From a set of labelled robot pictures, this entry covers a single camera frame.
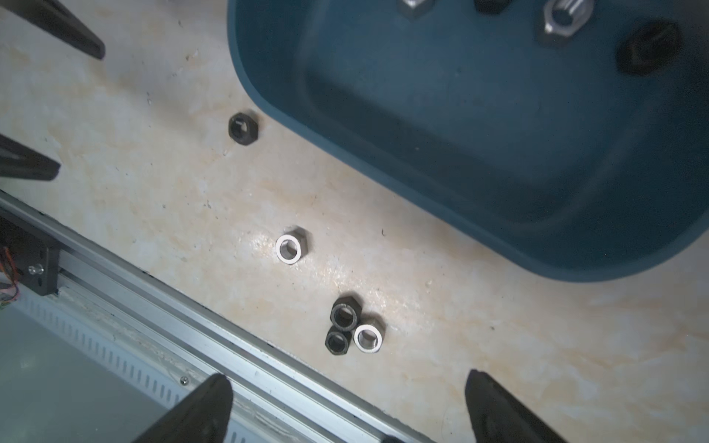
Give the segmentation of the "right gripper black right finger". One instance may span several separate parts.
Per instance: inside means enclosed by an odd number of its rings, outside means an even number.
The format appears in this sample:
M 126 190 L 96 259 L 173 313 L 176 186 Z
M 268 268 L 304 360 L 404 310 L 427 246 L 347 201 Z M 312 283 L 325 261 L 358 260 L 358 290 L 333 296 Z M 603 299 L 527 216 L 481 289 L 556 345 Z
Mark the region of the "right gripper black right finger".
M 465 401 L 477 442 L 567 442 L 486 372 L 470 371 Z

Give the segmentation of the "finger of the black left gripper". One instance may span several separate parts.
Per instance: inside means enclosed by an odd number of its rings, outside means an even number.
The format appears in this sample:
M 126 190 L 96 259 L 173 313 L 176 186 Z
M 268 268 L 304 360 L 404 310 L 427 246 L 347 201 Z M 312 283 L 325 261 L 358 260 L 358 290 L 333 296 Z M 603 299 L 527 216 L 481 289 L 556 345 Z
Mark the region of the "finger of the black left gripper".
M 36 181 L 52 181 L 61 165 L 4 135 L 1 136 L 1 176 Z
M 1 0 L 1 7 L 97 60 L 105 44 L 61 2 L 55 0 Z

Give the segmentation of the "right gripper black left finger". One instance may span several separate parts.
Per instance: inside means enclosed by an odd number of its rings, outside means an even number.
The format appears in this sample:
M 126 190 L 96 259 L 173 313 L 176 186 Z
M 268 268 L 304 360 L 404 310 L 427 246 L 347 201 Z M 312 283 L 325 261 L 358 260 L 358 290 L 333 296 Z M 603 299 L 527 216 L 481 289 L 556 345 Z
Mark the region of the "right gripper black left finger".
M 135 442 L 223 442 L 233 401 L 230 380 L 213 374 Z

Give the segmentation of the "teal plastic storage box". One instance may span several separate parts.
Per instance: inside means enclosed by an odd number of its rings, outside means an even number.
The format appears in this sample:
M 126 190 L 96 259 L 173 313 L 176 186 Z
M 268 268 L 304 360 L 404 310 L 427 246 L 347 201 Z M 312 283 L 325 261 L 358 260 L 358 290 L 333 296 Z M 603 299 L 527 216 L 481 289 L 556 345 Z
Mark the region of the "teal plastic storage box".
M 560 45 L 542 8 L 231 1 L 226 30 L 267 116 L 504 258 L 566 282 L 651 269 L 708 230 L 708 5 L 598 1 Z M 681 52 L 618 72 L 651 20 Z

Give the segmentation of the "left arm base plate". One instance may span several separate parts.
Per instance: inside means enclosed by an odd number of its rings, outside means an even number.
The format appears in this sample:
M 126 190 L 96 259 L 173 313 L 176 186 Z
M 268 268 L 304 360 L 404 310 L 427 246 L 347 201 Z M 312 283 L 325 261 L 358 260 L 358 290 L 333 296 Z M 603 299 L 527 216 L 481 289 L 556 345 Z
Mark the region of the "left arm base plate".
M 1 263 L 11 278 L 37 295 L 57 290 L 59 243 L 39 228 L 1 210 Z

